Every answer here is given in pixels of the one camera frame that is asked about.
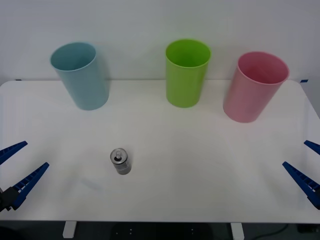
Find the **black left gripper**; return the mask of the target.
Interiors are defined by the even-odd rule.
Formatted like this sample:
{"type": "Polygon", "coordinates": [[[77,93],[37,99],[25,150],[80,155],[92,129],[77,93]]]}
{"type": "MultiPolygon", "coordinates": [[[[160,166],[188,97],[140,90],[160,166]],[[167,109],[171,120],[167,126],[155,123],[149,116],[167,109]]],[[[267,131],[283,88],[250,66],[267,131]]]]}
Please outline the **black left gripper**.
{"type": "MultiPolygon", "coordinates": [[[[17,144],[11,145],[7,148],[0,150],[0,165],[7,161],[10,157],[16,154],[19,150],[24,148],[28,143],[26,141],[19,142],[17,144]]],[[[0,192],[0,211],[9,211],[11,208],[17,210],[21,204],[27,198],[27,195],[37,184],[40,178],[43,176],[45,171],[49,167],[49,163],[45,162],[27,177],[23,178],[21,181],[16,183],[12,188],[18,193],[17,197],[14,198],[12,202],[12,189],[8,188],[5,191],[0,192]]]]}

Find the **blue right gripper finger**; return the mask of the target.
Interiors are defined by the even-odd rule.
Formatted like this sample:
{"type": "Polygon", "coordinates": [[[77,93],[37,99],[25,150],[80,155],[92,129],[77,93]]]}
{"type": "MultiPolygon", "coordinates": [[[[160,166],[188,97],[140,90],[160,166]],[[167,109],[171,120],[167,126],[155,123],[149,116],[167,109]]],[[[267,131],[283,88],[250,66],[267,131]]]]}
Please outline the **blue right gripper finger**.
{"type": "Polygon", "coordinates": [[[320,185],[297,170],[288,162],[283,162],[282,166],[286,169],[289,175],[297,183],[297,185],[302,189],[302,191],[307,196],[307,199],[312,203],[316,209],[320,209],[320,185]]]}
{"type": "Polygon", "coordinates": [[[309,147],[310,149],[312,149],[317,154],[320,154],[320,145],[319,144],[314,143],[309,140],[306,140],[303,144],[306,145],[307,147],[309,147]]]}

